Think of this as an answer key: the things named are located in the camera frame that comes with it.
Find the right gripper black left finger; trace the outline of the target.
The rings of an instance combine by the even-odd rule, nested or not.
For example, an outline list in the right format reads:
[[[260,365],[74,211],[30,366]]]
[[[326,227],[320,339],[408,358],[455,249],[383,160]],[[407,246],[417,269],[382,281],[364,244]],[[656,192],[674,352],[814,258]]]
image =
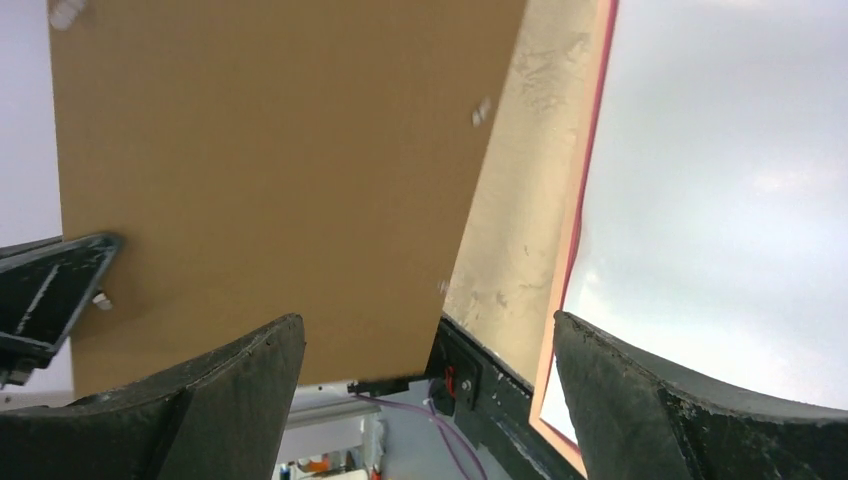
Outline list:
[[[213,351],[62,407],[1,415],[5,479],[268,479],[304,324],[284,315]]]

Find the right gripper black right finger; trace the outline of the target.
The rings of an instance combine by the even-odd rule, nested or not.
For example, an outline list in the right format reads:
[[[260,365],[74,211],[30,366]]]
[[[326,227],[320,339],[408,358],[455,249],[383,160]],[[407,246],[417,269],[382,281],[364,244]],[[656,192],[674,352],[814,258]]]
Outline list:
[[[740,388],[554,315],[556,371],[591,479],[844,479],[847,413]]]

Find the sunset landscape photo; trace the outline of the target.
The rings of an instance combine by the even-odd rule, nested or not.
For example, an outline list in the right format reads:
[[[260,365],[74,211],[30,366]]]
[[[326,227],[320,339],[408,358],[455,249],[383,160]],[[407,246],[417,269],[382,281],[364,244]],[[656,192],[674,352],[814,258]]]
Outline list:
[[[620,1],[557,305],[641,349],[847,406],[847,5]]]

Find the brown backing board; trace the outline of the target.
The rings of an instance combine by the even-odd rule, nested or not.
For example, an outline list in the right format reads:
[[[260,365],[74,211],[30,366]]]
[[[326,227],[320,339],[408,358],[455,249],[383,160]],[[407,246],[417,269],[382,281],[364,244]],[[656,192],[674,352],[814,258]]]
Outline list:
[[[287,313],[303,384],[425,370],[523,2],[49,10],[63,232],[124,240],[78,395]]]

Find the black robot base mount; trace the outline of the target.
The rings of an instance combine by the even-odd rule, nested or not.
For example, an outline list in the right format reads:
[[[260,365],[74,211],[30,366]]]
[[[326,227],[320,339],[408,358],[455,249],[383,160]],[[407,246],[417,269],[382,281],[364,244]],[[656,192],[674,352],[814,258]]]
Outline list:
[[[529,424],[533,388],[444,314],[421,374],[354,381],[349,393],[382,399],[415,381],[431,383],[436,411],[454,420],[473,447],[484,447],[513,479],[579,479],[581,475]]]

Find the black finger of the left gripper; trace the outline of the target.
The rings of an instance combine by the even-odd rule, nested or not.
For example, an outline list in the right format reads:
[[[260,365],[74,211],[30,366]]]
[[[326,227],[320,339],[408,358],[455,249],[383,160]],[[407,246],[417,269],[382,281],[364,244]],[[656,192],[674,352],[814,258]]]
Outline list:
[[[115,233],[1,249],[1,385],[23,386],[59,353],[124,244]]]

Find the pink picture frame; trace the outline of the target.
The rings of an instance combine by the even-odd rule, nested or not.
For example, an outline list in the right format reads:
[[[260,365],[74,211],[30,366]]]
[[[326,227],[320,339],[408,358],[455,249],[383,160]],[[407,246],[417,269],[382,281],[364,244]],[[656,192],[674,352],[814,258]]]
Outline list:
[[[597,129],[598,113],[607,70],[610,44],[618,10],[616,1],[599,1],[596,7],[584,92],[579,104],[576,146],[571,156],[565,180],[564,215],[561,222],[560,244],[556,256],[547,313],[552,315],[561,308],[568,281],[575,263],[580,241],[581,210],[585,192],[588,164],[592,155]],[[540,358],[534,381],[534,394],[528,422],[538,434],[569,464],[579,479],[586,477],[586,469],[579,449],[541,418],[545,394],[559,383],[550,377],[556,374],[554,362],[553,317],[545,322]]]

